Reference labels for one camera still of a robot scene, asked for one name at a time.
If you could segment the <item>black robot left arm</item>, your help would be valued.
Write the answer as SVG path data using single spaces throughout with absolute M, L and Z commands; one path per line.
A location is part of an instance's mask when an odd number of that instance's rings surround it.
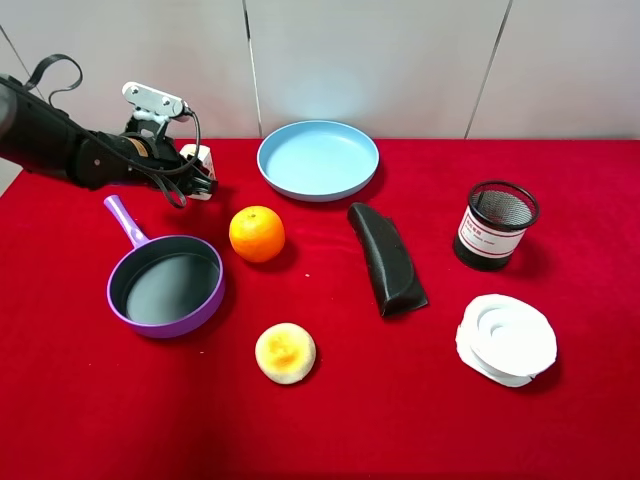
M 86 130 L 69 115 L 30 93 L 17 79 L 1 77 L 1 157 L 29 173 L 91 191 L 139 185 L 208 198 L 218 180 L 193 153 L 182 155 L 166 135 L 168 118 L 136 107 L 118 134 Z

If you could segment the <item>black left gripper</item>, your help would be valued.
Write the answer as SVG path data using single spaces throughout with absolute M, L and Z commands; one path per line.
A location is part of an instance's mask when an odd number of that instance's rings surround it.
M 147 168 L 158 170 L 157 176 L 170 181 L 178 188 L 183 179 L 183 193 L 191 198 L 210 198 L 218 188 L 213 165 L 197 160 L 188 170 L 167 175 L 166 171 L 184 166 L 187 160 L 180 155 L 170 137 L 160 140 L 139 134 L 125 133 L 119 139 L 127 148 L 130 158 Z

